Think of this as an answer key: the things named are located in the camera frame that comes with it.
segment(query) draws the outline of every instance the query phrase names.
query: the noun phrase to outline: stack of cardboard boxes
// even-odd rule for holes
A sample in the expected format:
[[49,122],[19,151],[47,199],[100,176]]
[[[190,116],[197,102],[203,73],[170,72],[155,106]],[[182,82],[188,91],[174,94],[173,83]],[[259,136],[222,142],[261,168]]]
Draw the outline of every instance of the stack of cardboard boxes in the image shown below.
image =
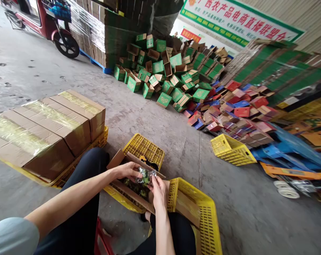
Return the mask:
[[0,113],[0,160],[51,182],[105,128],[105,107],[64,91]]

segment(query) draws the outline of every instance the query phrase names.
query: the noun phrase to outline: pallet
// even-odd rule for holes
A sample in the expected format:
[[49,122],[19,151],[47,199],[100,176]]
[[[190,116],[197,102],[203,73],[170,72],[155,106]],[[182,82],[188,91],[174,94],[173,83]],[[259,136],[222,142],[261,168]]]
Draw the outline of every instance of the pallet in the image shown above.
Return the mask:
[[103,68],[103,73],[105,74],[111,74],[112,73],[112,68],[106,68],[104,67],[102,64],[98,63],[97,61],[95,61],[90,55],[88,55],[85,51],[83,51],[82,49],[80,49],[80,55],[83,56],[87,56],[90,59],[91,64],[97,64],[98,66],[100,66],[101,68]]

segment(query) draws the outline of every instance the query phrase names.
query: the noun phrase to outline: wall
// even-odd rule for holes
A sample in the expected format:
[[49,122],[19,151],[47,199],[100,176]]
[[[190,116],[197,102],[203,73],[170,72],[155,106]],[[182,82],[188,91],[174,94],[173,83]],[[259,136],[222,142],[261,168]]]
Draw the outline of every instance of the wall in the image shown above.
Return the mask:
[[[252,8],[279,19],[288,25],[305,30],[306,33],[296,41],[299,45],[297,47],[298,50],[321,52],[321,0],[241,0],[240,2],[248,4]],[[234,52],[242,50],[241,46],[224,39],[212,31],[208,31],[203,26],[181,15],[177,17],[174,24],[174,29],[177,29],[178,34],[181,33],[180,28],[183,23],[185,26],[193,27],[200,31],[200,34],[206,35],[207,41],[215,39],[218,40],[218,43],[231,48]]]

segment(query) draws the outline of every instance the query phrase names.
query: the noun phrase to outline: scooter wheel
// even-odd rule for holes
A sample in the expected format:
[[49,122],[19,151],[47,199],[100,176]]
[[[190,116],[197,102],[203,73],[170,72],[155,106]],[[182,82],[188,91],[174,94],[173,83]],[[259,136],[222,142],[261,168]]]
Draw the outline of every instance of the scooter wheel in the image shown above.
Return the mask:
[[60,37],[59,33],[56,33],[54,35],[54,44],[58,51],[61,52],[62,55],[68,57],[68,58],[76,58],[79,55],[79,45],[77,41],[69,34],[64,34],[65,43],[66,46],[62,42],[62,39]]

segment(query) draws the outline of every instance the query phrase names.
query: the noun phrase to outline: black pants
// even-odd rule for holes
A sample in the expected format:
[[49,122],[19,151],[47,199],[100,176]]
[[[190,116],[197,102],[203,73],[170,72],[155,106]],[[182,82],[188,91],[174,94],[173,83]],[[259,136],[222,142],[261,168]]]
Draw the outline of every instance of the black pants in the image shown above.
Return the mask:
[[[103,149],[91,149],[81,158],[61,192],[74,184],[104,172],[108,162],[109,155]],[[39,243],[34,254],[93,254],[98,204],[99,194],[63,224],[53,229]],[[195,255],[195,236],[190,222],[177,213],[169,213],[169,219],[176,255]],[[151,215],[151,226],[153,231],[150,237],[130,254],[156,254],[156,218],[154,215]]]

